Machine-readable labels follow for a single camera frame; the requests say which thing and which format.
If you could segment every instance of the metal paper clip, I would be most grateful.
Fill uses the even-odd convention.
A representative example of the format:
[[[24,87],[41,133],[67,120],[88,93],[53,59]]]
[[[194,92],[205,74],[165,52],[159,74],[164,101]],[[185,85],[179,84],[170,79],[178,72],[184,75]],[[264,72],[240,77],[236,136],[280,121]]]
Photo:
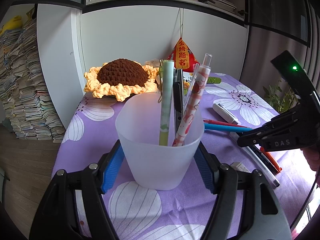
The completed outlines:
[[[163,59],[160,60],[160,67],[159,67],[159,79],[160,79],[160,97],[158,103],[162,101],[162,78],[163,78]]]

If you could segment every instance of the person's hand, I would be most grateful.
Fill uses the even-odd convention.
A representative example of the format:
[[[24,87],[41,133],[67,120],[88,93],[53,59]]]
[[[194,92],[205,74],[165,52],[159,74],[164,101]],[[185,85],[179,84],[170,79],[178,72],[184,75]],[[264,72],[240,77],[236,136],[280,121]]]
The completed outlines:
[[[303,152],[303,155],[307,159],[307,162],[310,166],[310,168],[313,171],[319,171],[320,166],[320,153],[317,150],[316,146],[311,146],[308,148],[301,149]]]

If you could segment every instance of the green hair tie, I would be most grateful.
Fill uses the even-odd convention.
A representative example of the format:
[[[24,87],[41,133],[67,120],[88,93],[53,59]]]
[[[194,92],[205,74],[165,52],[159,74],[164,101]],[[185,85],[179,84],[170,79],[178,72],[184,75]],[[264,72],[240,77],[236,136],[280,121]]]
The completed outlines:
[[[220,84],[221,83],[221,78],[217,77],[209,77],[207,84]]]

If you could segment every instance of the red pen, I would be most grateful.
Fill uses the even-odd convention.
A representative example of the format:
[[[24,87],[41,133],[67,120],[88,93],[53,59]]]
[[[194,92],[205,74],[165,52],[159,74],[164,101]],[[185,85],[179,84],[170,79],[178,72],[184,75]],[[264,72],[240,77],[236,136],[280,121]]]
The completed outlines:
[[[279,166],[279,163],[276,161],[276,159],[271,155],[271,153],[266,152],[263,147],[260,147],[260,151],[265,155],[265,157],[268,158],[268,160],[273,164],[273,166],[276,168],[278,173],[282,171],[282,168]]]
[[[209,120],[209,119],[204,119],[203,122],[205,123],[209,123],[209,124],[218,124],[218,125],[227,125],[227,126],[236,126],[236,127],[244,127],[244,128],[249,128],[246,126],[241,126],[241,125],[237,125],[237,124],[233,124],[233,123],[228,123],[228,122],[220,122],[220,121],[216,121],[216,120]]]

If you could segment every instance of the crocheted sunflower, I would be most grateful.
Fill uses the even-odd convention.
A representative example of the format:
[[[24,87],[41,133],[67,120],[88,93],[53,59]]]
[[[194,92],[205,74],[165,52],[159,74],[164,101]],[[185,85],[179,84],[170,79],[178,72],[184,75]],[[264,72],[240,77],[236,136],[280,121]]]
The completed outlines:
[[[123,102],[132,93],[156,92],[158,72],[159,68],[150,65],[141,66],[135,61],[117,59],[84,73],[87,79],[84,91],[92,92],[95,98],[114,95],[117,101]]]

